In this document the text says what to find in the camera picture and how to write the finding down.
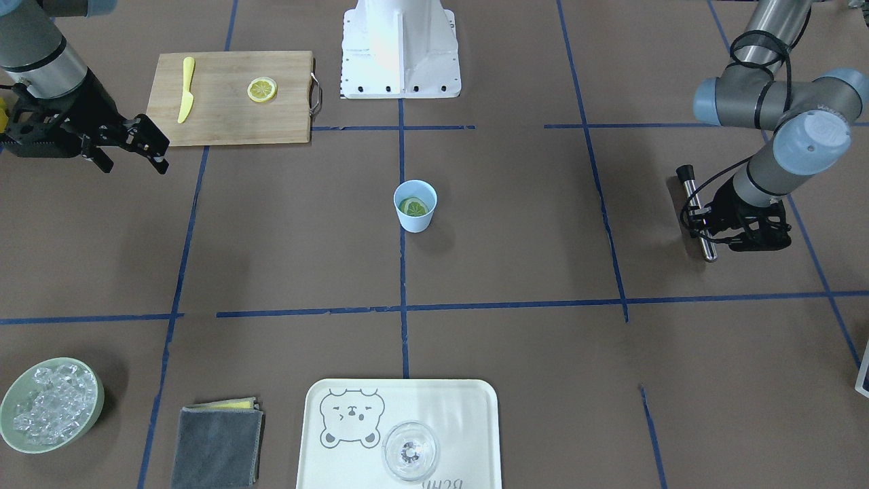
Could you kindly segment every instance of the yellow knife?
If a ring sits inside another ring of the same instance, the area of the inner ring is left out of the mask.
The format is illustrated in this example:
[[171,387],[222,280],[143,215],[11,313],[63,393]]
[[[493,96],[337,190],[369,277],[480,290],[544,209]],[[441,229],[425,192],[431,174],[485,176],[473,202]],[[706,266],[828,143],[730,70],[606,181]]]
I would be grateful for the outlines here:
[[193,80],[193,68],[195,66],[195,59],[192,57],[184,58],[184,86],[181,92],[181,110],[178,111],[179,124],[187,119],[187,116],[190,115],[190,109],[193,108],[193,94],[190,93],[190,81]]

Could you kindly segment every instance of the white tray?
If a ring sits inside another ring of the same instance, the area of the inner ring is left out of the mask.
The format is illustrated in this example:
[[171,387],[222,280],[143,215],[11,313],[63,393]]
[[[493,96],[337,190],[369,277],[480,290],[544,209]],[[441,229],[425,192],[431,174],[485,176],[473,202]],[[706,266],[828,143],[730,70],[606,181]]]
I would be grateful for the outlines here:
[[[389,431],[406,421],[438,440],[424,480],[398,479],[383,459]],[[482,380],[327,378],[305,398],[296,489],[501,489],[499,440],[498,398]]]

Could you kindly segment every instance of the lemon slice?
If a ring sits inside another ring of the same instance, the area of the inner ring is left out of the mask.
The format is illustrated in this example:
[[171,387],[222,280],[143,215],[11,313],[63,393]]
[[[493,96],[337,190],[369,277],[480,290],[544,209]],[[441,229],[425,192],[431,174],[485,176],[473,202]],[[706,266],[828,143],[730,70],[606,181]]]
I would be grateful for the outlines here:
[[248,85],[248,97],[254,102],[268,102],[276,93],[277,84],[269,77],[259,77]]
[[409,215],[411,218],[420,218],[428,214],[426,205],[416,197],[405,198],[398,204],[398,210]]

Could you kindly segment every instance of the knife handle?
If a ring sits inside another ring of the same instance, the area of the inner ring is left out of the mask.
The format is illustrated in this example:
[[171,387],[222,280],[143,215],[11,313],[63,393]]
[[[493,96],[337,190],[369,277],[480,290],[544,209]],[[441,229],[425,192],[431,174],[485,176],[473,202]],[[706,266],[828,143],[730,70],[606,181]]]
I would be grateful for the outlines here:
[[196,66],[196,60],[192,57],[184,58],[184,91],[190,91],[190,81],[193,80],[193,68]]

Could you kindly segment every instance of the transparent round object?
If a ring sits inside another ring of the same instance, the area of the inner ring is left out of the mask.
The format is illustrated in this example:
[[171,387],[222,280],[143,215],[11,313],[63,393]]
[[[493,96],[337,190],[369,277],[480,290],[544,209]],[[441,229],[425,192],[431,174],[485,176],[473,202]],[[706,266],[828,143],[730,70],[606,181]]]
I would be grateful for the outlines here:
[[416,482],[435,471],[438,448],[437,438],[431,428],[409,421],[389,431],[383,443],[383,459],[397,478]]

